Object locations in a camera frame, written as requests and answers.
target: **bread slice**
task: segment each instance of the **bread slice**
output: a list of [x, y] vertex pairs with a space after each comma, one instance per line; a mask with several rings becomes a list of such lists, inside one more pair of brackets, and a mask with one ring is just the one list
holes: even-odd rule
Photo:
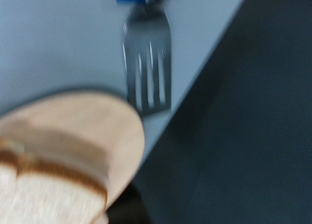
[[92, 224], [106, 200], [90, 176], [0, 147], [0, 224]]

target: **gray table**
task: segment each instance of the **gray table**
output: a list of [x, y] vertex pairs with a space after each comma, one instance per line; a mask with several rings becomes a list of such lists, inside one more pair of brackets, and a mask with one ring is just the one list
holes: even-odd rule
[[[173, 111], [143, 120], [145, 156], [176, 111], [242, 0], [168, 0]], [[115, 0], [0, 0], [0, 114], [59, 90], [93, 87], [125, 97], [122, 26]]]

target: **dark floor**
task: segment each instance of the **dark floor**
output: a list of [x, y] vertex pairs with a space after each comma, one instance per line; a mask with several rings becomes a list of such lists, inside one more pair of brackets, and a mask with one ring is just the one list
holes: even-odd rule
[[130, 184], [107, 211], [109, 224], [152, 224], [135, 187]]
[[312, 223], [312, 0], [245, 1], [135, 185], [154, 224]]

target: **fork tine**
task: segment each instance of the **fork tine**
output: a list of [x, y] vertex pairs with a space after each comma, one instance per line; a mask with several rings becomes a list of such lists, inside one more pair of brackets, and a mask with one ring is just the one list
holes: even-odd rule
[[141, 76], [141, 102], [142, 109], [148, 109], [148, 85], [147, 85], [147, 64], [146, 64], [146, 55], [139, 55], [139, 67], [140, 67], [140, 76]]
[[172, 71], [170, 69], [172, 58], [170, 53], [164, 51], [163, 54], [163, 62], [164, 62], [164, 76], [165, 76], [165, 99], [166, 99], [166, 107], [171, 107], [172, 105]]
[[129, 103], [137, 108], [137, 92], [136, 92], [136, 63], [134, 62], [135, 54], [124, 44], [124, 58], [127, 70], [127, 88]]
[[154, 106], [160, 105], [160, 94], [159, 94], [159, 52], [157, 50], [153, 50], [152, 45], [151, 48], [151, 59], [152, 59], [152, 69], [153, 69], [153, 87], [154, 87]]

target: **fork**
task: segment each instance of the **fork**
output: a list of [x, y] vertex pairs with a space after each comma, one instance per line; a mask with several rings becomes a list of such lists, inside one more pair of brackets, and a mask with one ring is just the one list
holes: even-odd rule
[[141, 117], [171, 109], [171, 32], [162, 0], [137, 5], [124, 25], [128, 100]]

